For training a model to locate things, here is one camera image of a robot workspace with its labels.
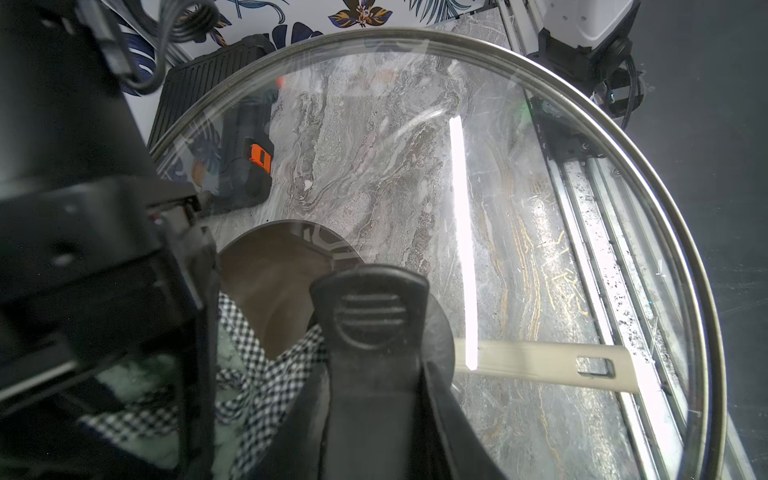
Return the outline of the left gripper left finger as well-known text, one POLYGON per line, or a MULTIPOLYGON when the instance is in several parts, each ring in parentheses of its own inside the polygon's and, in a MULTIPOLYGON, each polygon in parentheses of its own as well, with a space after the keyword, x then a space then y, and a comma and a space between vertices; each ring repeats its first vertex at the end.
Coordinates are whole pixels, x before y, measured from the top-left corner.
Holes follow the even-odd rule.
POLYGON ((327 365, 317 365, 269 448, 246 479, 320 479, 330 407, 327 365))

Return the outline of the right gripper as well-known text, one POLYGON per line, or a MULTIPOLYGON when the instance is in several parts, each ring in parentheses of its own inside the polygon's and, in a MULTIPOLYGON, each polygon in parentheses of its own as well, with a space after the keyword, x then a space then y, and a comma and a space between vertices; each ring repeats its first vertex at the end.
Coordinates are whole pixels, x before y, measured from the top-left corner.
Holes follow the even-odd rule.
POLYGON ((107 177, 1 205, 1 474, 207 479, 214 447, 215 243, 188 183, 107 177), (163 469, 79 425, 96 383, 167 355, 178 457, 163 469))

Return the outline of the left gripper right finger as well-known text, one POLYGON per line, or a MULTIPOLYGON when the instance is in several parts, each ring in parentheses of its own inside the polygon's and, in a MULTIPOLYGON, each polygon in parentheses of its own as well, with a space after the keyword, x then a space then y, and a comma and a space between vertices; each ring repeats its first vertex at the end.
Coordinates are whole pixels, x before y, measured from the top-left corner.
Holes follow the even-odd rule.
POLYGON ((505 479, 431 362, 423 369, 422 404, 424 479, 505 479))

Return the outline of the glass pot lid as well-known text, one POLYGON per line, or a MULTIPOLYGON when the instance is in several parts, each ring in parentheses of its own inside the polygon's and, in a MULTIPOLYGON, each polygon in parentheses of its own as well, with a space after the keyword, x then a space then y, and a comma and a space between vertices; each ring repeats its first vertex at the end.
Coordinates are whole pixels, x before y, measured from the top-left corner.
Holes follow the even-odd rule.
POLYGON ((457 346, 460 403, 511 478, 645 479, 608 390, 476 374, 482 340, 607 345, 582 284, 531 99, 622 167, 646 162, 591 101, 529 59, 450 31, 384 29, 308 40, 237 71, 151 148, 196 118, 279 83, 272 191, 211 215, 219 247, 267 223, 326 227, 369 263, 424 275, 457 346))

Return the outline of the green fluffy cloth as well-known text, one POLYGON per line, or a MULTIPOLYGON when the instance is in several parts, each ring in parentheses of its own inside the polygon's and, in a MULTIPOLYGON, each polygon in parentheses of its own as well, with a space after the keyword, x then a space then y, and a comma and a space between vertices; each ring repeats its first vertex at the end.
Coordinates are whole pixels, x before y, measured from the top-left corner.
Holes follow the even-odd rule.
MULTIPOLYGON (((327 353, 321 330, 311 327, 274 359, 238 306, 218 298, 214 403, 216 479, 242 479, 265 456, 279 427, 327 353)), ((169 355, 126 361, 96 377, 123 407, 84 414, 78 423, 120 450, 172 470, 178 464, 178 408, 173 393, 174 360, 169 355)))

